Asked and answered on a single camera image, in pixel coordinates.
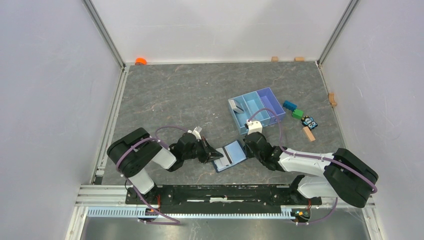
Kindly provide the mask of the blue purple three-bin tray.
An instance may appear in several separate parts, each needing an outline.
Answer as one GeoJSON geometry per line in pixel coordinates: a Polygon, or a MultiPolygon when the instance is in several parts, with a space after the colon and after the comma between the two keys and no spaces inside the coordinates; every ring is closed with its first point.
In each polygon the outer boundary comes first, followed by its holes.
{"type": "Polygon", "coordinates": [[[285,110],[270,87],[245,93],[230,99],[228,100],[229,110],[236,128],[241,135],[248,132],[245,124],[254,114],[256,115],[253,119],[261,122],[263,127],[274,125],[277,121],[282,121],[286,115],[285,110]],[[230,99],[235,99],[243,106],[243,114],[238,114],[231,109],[229,105],[230,99]]]}

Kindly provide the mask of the blue card holder wallet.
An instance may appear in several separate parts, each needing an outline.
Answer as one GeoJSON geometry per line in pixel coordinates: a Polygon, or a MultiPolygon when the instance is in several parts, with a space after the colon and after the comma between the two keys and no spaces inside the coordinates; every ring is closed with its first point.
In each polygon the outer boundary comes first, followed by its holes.
{"type": "Polygon", "coordinates": [[[235,165],[237,165],[237,164],[239,164],[239,163],[241,163],[241,162],[243,162],[247,159],[247,156],[246,156],[246,153],[243,149],[242,143],[239,140],[236,140],[236,141],[234,141],[234,142],[232,142],[232,143],[230,143],[226,146],[223,146],[222,148],[225,148],[226,151],[229,153],[231,160],[232,160],[232,164],[230,166],[220,168],[219,164],[218,164],[219,159],[214,160],[212,162],[212,164],[213,164],[213,167],[214,167],[214,169],[217,173],[220,173],[222,171],[225,171],[226,169],[234,167],[235,165]]]}

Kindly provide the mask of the grey credit card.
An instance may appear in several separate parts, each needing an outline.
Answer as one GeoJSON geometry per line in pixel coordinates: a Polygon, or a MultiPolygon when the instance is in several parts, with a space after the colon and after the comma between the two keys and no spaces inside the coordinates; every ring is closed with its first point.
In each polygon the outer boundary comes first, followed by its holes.
{"type": "Polygon", "coordinates": [[[219,167],[220,168],[229,167],[233,163],[230,157],[230,154],[227,152],[227,150],[224,147],[218,148],[217,151],[222,154],[222,157],[220,157],[219,160],[217,161],[219,167]]]}

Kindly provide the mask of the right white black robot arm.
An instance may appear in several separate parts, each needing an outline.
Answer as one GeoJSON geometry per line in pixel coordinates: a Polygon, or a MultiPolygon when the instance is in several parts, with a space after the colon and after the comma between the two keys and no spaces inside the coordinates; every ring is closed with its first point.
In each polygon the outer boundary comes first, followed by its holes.
{"type": "Polygon", "coordinates": [[[244,137],[248,158],[256,158],[271,171],[297,172],[303,175],[289,189],[289,199],[302,204],[307,199],[340,198],[363,208],[378,189],[378,174],[346,148],[334,153],[309,153],[284,146],[272,146],[259,132],[244,137]]]}

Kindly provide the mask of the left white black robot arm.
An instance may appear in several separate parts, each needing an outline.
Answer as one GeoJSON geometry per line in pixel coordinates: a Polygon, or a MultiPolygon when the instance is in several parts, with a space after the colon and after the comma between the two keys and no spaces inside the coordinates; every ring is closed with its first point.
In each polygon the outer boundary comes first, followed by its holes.
{"type": "Polygon", "coordinates": [[[183,133],[176,143],[168,145],[140,127],[113,142],[106,154],[116,170],[131,183],[139,199],[151,204],[157,198],[157,190],[146,170],[149,163],[174,172],[186,160],[197,159],[205,164],[225,156],[207,142],[201,131],[201,127],[195,127],[183,133]]]}

